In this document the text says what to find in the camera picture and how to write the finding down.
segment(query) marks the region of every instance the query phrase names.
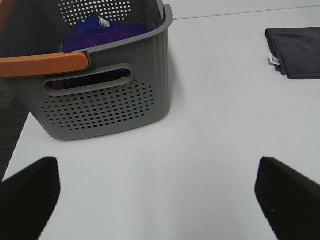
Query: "white table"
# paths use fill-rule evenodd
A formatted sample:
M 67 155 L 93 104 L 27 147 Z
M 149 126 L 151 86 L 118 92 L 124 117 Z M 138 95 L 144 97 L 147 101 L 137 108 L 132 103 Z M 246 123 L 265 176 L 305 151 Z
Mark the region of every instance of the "white table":
M 41 239 L 275 240 L 254 193 L 259 159 L 320 183 L 320 80 L 275 72 L 264 31 L 315 27 L 319 13 L 174 21 L 172 105 L 157 123 L 63 142 L 30 115 L 5 177 L 57 157 L 61 195 Z
M 163 0 L 175 19 L 229 15 L 320 5 L 318 0 Z

